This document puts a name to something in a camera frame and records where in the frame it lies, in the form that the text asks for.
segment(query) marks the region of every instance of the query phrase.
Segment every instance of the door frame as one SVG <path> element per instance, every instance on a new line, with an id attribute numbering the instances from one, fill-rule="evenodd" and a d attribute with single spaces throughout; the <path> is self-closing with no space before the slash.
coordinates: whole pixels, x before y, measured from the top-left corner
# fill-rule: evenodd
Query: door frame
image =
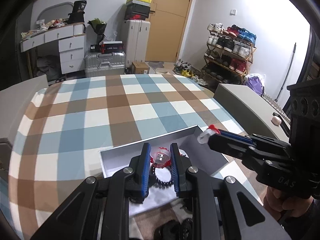
<path id="1" fill-rule="evenodd" d="M 187 15 L 186 15 L 186 19 L 185 19 L 184 24 L 183 24 L 183 29 L 182 29 L 182 33 L 181 33 L 181 37 L 180 37 L 180 42 L 179 42 L 179 47 L 178 47 L 178 50 L 177 50 L 176 61 L 178 60 L 178 57 L 179 57 L 179 54 L 180 54 L 182 40 L 183 40 L 183 37 L 185 35 L 186 26 L 187 26 L 187 22 L 188 22 L 188 19 L 189 19 L 189 13 L 190 13 L 190 8 L 191 8 L 192 1 L 193 0 L 189 0 Z"/>

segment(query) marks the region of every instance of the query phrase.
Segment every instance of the red and clear plastic object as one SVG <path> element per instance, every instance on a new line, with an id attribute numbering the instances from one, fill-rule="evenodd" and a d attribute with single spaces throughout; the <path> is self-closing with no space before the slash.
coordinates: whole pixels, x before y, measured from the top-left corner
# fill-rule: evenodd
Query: red and clear plastic object
<path id="1" fill-rule="evenodd" d="M 157 151 L 150 152 L 151 163 L 156 168 L 164 168 L 171 165 L 171 152 L 167 148 L 159 147 Z"/>
<path id="2" fill-rule="evenodd" d="M 219 129 L 216 128 L 213 124 L 210 124 L 209 127 L 207 128 L 207 130 L 203 131 L 198 136 L 198 138 L 197 138 L 198 143 L 201 143 L 201 144 L 208 143 L 209 137 L 214 135 L 215 133 L 220 134 Z"/>

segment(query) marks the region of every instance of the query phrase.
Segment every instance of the open shallow box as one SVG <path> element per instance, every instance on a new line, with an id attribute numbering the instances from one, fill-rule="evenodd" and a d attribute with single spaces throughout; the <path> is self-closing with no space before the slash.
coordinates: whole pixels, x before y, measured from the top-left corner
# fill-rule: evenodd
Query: open shallow box
<path id="1" fill-rule="evenodd" d="M 132 157 L 141 154 L 142 146 L 145 142 L 150 143 L 151 152 L 157 150 L 158 147 L 170 149 L 170 145 L 175 142 L 178 144 L 179 149 L 186 152 L 193 166 L 212 175 L 228 163 L 228 160 L 223 154 L 211 150 L 208 144 L 198 143 L 197 137 L 201 132 L 200 127 L 196 125 L 150 139 L 100 151 L 103 176 L 105 178 L 111 177 L 116 171 L 127 167 Z M 168 189 L 151 187 L 149 189 L 149 196 L 143 204 L 130 203 L 129 215 L 133 216 L 159 207 L 171 202 L 175 198 L 177 197 L 173 187 L 169 187 Z"/>

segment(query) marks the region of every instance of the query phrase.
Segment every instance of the human hand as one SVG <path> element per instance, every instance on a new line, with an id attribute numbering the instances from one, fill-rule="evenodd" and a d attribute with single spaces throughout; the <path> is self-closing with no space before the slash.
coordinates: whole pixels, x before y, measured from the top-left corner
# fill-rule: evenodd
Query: human hand
<path id="1" fill-rule="evenodd" d="M 263 198 L 263 206 L 275 220 L 279 220 L 282 210 L 292 210 L 291 217 L 302 216 L 310 207 L 313 197 L 303 199 L 299 197 L 289 197 L 281 200 L 283 192 L 272 187 L 267 188 L 267 193 Z"/>

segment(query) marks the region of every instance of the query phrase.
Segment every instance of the red sneaker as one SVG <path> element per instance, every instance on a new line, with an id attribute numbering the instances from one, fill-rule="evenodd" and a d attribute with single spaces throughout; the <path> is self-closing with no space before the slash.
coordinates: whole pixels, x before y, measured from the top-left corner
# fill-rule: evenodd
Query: red sneaker
<path id="1" fill-rule="evenodd" d="M 244 60 L 238 59 L 238 66 L 236 68 L 236 72 L 239 74 L 243 74 L 247 69 L 247 64 Z"/>
<path id="2" fill-rule="evenodd" d="M 230 36 L 236 37 L 236 36 L 238 36 L 238 34 L 239 34 L 238 30 L 233 29 L 232 27 L 228 27 L 228 28 L 227 28 L 227 31 L 229 32 L 229 35 L 230 35 Z"/>
<path id="3" fill-rule="evenodd" d="M 231 60 L 229 68 L 232 69 L 232 70 L 236 70 L 237 67 L 238 67 L 238 59 L 237 58 L 233 58 Z"/>

